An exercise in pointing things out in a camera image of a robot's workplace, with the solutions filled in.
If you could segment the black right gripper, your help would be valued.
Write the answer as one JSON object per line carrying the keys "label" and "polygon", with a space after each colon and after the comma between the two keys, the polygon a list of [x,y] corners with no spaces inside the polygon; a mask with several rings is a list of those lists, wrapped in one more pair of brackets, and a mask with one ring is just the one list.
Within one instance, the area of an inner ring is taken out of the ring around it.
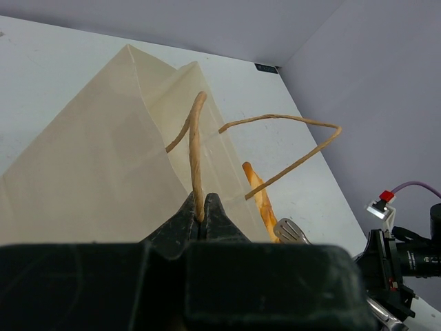
{"label": "black right gripper", "polygon": [[395,226],[391,234],[369,233],[365,251],[356,259],[369,297],[399,319],[414,318],[415,292],[405,277],[440,276],[440,204],[430,208],[431,238]]}

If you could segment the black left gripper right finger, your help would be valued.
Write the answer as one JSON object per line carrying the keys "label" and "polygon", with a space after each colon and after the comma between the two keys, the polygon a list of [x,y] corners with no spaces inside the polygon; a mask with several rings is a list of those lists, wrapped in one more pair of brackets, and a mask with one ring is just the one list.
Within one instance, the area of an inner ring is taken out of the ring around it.
{"label": "black left gripper right finger", "polygon": [[217,243],[251,242],[227,216],[216,193],[209,193],[206,196],[204,213],[204,220],[199,230],[200,240]]}

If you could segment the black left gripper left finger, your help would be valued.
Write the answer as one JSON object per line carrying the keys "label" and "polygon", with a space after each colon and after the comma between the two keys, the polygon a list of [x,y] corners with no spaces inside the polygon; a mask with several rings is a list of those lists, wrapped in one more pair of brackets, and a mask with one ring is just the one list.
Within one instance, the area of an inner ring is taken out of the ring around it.
{"label": "black left gripper left finger", "polygon": [[187,243],[198,240],[201,225],[196,220],[194,194],[190,193],[178,211],[141,240],[165,259],[179,258]]}

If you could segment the beige paper bag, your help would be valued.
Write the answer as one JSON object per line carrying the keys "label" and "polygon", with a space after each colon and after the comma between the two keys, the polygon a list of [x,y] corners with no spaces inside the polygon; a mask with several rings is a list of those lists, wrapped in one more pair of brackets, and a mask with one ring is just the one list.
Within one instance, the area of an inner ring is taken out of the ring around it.
{"label": "beige paper bag", "polygon": [[219,195],[252,241],[268,232],[200,66],[122,48],[1,177],[1,243],[128,242],[194,193]]}

